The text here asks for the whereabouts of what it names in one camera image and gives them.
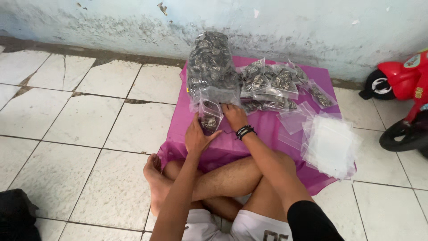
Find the foot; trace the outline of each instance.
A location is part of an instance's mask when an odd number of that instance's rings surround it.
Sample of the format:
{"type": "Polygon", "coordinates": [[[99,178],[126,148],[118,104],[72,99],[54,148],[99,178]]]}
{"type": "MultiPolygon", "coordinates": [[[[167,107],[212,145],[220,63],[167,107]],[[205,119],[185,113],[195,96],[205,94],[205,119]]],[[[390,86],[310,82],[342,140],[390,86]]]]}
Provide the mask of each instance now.
{"type": "Polygon", "coordinates": [[[161,206],[168,195],[169,189],[173,184],[172,180],[161,174],[160,166],[161,160],[156,154],[152,154],[147,159],[147,163],[143,169],[144,177],[150,186],[150,210],[155,217],[158,216],[159,210],[161,209],[161,206]]]}

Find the purple cloth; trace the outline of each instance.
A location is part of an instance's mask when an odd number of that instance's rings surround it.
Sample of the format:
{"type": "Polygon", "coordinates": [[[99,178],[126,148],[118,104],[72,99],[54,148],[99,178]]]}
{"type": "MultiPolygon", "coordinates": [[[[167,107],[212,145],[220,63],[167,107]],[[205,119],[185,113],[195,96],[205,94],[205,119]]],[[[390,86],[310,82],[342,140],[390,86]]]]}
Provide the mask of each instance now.
{"type": "MultiPolygon", "coordinates": [[[[253,58],[233,56],[233,62],[236,67],[246,66],[256,60],[257,59],[253,58]]],[[[267,60],[266,64],[275,64],[275,62],[267,60]]],[[[186,147],[184,145],[184,135],[193,119],[194,113],[189,111],[190,99],[186,92],[186,66],[187,64],[180,73],[183,84],[181,85],[177,106],[172,116],[168,136],[165,143],[161,145],[158,151],[158,156],[162,160],[162,168],[169,161],[184,160],[187,156],[186,147]]],[[[324,91],[333,98],[336,98],[327,69],[310,66],[300,67],[308,75],[309,79],[314,79],[324,91]]],[[[313,101],[312,96],[308,93],[306,93],[306,95],[299,95],[299,99],[296,103],[300,104],[305,100],[317,113],[321,111],[321,108],[313,101]]],[[[340,113],[338,105],[323,110],[327,113],[340,113]]],[[[278,140],[278,132],[280,129],[284,131],[284,127],[276,117],[277,114],[278,112],[274,111],[257,111],[248,116],[248,122],[254,127],[260,139],[268,147],[287,153],[294,160],[297,167],[297,176],[308,189],[310,195],[316,195],[324,187],[335,182],[336,179],[330,178],[318,172],[318,170],[306,166],[306,162],[303,161],[300,156],[300,150],[278,140]]],[[[223,118],[218,129],[223,130],[224,133],[211,143],[209,148],[202,154],[199,162],[199,169],[204,173],[250,155],[247,147],[240,140],[236,139],[236,135],[227,123],[226,118],[223,118]]],[[[302,135],[303,130],[293,134],[291,137],[293,140],[301,143],[302,135]]]]}

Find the toy motorcycle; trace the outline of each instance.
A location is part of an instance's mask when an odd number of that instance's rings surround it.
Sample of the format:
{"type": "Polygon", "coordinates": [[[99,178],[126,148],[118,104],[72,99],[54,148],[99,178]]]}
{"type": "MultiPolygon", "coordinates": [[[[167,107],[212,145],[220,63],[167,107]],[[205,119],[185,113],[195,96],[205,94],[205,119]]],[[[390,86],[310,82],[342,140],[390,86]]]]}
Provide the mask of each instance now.
{"type": "Polygon", "coordinates": [[[428,49],[409,58],[404,64],[385,62],[377,66],[359,93],[363,99],[406,100],[415,104],[403,120],[392,125],[380,137],[388,151],[418,149],[428,157],[428,49]]]}

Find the light blue wall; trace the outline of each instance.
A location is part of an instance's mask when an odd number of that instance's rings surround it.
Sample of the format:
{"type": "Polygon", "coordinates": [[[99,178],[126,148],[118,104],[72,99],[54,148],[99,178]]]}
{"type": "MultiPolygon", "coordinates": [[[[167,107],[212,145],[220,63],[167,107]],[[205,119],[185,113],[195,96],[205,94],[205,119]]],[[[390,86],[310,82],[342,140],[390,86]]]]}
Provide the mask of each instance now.
{"type": "Polygon", "coordinates": [[[363,81],[379,62],[428,47],[424,0],[164,0],[167,16],[160,1],[1,0],[0,32],[186,59],[198,32],[216,29],[227,34],[234,55],[290,56],[353,81],[363,81]]]}

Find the black sleeve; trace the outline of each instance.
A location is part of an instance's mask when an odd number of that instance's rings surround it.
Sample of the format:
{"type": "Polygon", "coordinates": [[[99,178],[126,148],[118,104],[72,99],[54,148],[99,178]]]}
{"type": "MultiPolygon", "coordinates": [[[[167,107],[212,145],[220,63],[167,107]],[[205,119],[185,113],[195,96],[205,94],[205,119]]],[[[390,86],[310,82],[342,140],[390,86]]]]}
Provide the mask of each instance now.
{"type": "Polygon", "coordinates": [[[294,241],[344,241],[314,202],[295,202],[288,210],[287,219],[294,241]]]}

